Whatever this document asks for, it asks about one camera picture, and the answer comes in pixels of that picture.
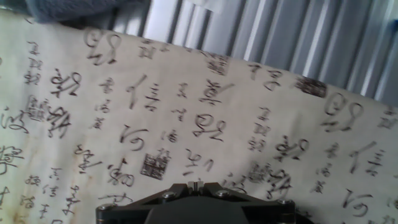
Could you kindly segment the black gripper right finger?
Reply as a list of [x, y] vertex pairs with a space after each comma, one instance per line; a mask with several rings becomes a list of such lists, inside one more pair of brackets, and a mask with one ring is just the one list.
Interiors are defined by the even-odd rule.
[[242, 210], [249, 223], [295, 223], [295, 202], [291, 199], [265, 201], [224, 188], [216, 182], [195, 182], [195, 196], [235, 205]]

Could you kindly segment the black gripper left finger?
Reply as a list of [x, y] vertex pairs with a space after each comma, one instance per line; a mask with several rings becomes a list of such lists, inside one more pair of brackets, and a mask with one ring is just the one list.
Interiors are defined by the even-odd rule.
[[196, 195], [196, 183], [173, 184], [169, 189], [127, 205], [106, 203], [95, 210], [96, 224], [144, 223], [153, 208]]

